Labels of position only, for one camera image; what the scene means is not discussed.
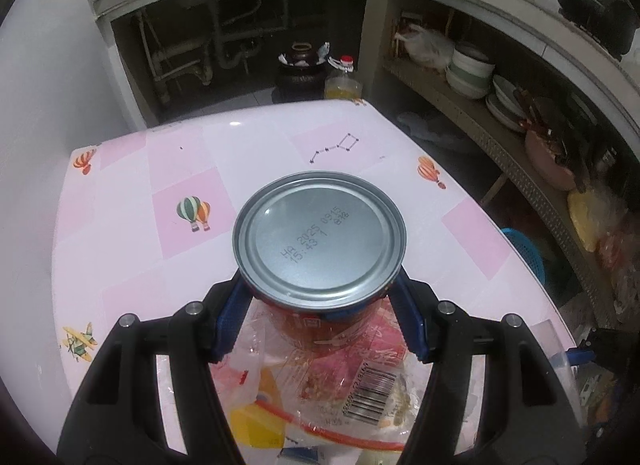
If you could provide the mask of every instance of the cooking oil bottle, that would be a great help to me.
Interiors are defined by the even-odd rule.
[[[329,64],[335,68],[324,83],[325,99],[359,99],[362,84],[353,76],[353,57],[343,55],[340,60],[329,57]]]

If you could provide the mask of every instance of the pipe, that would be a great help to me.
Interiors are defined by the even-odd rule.
[[[209,41],[208,36],[200,36],[199,38],[188,39],[187,41],[172,44],[162,51],[153,52],[153,55],[151,57],[154,61],[157,62],[168,60],[170,57],[175,57],[176,55],[186,54],[191,50],[196,50],[197,48],[200,48],[201,46],[206,44],[207,41]]]
[[[178,68],[174,68],[171,71],[168,71],[167,73],[163,73],[161,76],[156,77],[156,81],[161,81],[164,79],[171,79],[174,77],[177,77],[179,74],[179,71],[185,70],[186,68],[190,68],[191,66],[194,66],[195,64],[199,64],[200,60],[199,59],[195,59],[195,60],[191,60],[186,64],[183,64],[182,66],[178,66]]]
[[[217,0],[211,0],[209,2],[209,11],[211,13],[211,20],[213,21],[213,43],[216,52],[216,60],[220,68],[223,70],[231,70],[232,68],[235,68],[242,59],[248,59],[257,55],[262,47],[261,44],[258,44],[251,50],[241,49],[231,59],[227,59],[225,53],[226,42],[260,38],[265,34],[272,34],[273,32],[287,30],[289,27],[289,0],[282,0],[281,26],[274,26],[271,28],[253,28],[244,32],[232,32],[231,34],[224,34],[222,31],[222,24],[220,23],[220,7],[218,6]]]
[[[222,26],[231,25],[232,23],[235,23],[237,20],[241,20],[243,18],[247,18],[251,16],[252,14],[255,14],[260,9],[261,5],[262,5],[262,0],[257,0],[254,8],[252,8],[248,12],[244,12],[240,14],[239,16],[226,20],[225,22],[222,23]]]
[[[204,71],[204,80],[200,79],[203,86],[208,86],[213,80],[213,66],[211,65],[211,53],[209,49],[210,40],[204,47],[204,57],[202,59],[202,67]]]
[[[209,2],[209,10],[213,21],[213,43],[216,52],[216,60],[220,68],[223,70],[231,70],[238,66],[243,58],[247,59],[258,54],[260,51],[260,44],[249,51],[240,50],[231,59],[227,59],[225,53],[225,41],[222,35],[222,25],[220,24],[220,8],[218,7],[217,0]]]
[[[154,28],[153,23],[151,22],[151,20],[149,19],[148,14],[146,13],[146,7],[142,8],[142,17],[144,22],[146,23],[146,26],[148,26],[149,31],[151,32],[151,35],[154,36],[154,39],[156,40],[156,45],[158,46],[158,50],[160,50],[161,52],[164,52],[164,48],[162,47],[162,43],[160,42],[160,39],[158,39],[158,35],[156,34],[156,30]],[[154,68],[156,69],[156,73],[162,73],[162,65],[160,64],[160,61],[156,61],[155,59],[153,59],[154,61]],[[167,65],[169,66],[169,70],[173,70],[174,69],[174,65],[171,64],[171,61],[169,61],[168,59],[166,60]],[[180,82],[176,81],[175,85],[178,88],[178,91],[180,92],[180,94],[182,94],[182,86],[180,86]],[[168,98],[168,91],[165,88],[164,89],[166,95],[165,98]]]
[[[142,19],[142,12],[136,12],[136,16],[138,17],[138,29],[140,30],[140,36],[142,36],[142,45],[145,47],[146,60],[149,63],[149,69],[151,70],[151,75],[154,79],[156,79],[157,74],[154,69],[154,64],[151,59],[151,54],[149,53],[149,45],[146,44],[146,34],[145,34],[145,22]]]

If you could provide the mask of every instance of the blue gripper pad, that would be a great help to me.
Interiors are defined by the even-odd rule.
[[[253,295],[243,279],[238,279],[216,319],[216,340],[211,348],[213,362],[220,362],[234,348]]]
[[[351,315],[357,314],[357,312],[366,308],[368,305],[369,304],[364,304],[364,305],[352,306],[351,308],[347,308],[344,310],[329,311],[327,313],[321,314],[319,317],[329,321],[340,322],[341,320],[351,317]]]
[[[425,362],[429,356],[427,334],[424,327],[424,319],[409,288],[402,277],[396,278],[388,293],[391,306],[394,309],[402,336],[407,349],[414,353],[420,362]]]

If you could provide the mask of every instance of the metal can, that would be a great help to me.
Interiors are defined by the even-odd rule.
[[[406,230],[374,185],[310,171],[255,193],[238,215],[233,246],[276,328],[298,348],[327,353],[363,333],[398,275]]]

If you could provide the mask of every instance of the bowl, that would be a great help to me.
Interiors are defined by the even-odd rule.
[[[482,97],[487,95],[487,93],[489,93],[489,90],[491,89],[488,83],[485,87],[475,86],[474,84],[469,83],[468,81],[456,75],[456,73],[452,71],[451,66],[447,68],[446,76],[447,82],[454,92],[471,100],[481,99]]]
[[[520,125],[520,117],[505,108],[495,93],[487,95],[485,103],[491,115],[493,115],[500,124],[504,125],[504,127],[516,133],[526,132],[526,129]]]
[[[524,147],[533,167],[551,187],[565,191],[574,190],[574,173],[556,164],[556,155],[546,140],[529,130],[524,139]]]
[[[502,105],[511,113],[523,119],[525,117],[524,110],[518,104],[516,97],[513,96],[513,90],[516,89],[515,84],[500,75],[494,75],[494,87],[495,94]]]
[[[451,63],[470,75],[490,79],[495,64],[470,42],[459,42],[453,50]]]

